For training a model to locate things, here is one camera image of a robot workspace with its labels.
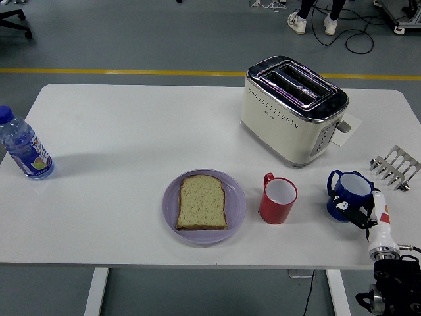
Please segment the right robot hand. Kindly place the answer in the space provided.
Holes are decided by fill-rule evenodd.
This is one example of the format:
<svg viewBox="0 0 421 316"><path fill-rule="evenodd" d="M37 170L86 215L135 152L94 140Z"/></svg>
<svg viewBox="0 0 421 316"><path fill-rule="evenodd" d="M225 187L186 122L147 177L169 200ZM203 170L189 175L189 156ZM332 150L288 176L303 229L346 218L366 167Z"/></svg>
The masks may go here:
<svg viewBox="0 0 421 316"><path fill-rule="evenodd" d="M364 206L365 213L352 207L333 189L329 189L328 193L335 209L355 226L366 231L370 243L368 250L373 261L399 258L399 245L392 238L388 206L381 191L375 189L371 193Z"/></svg>

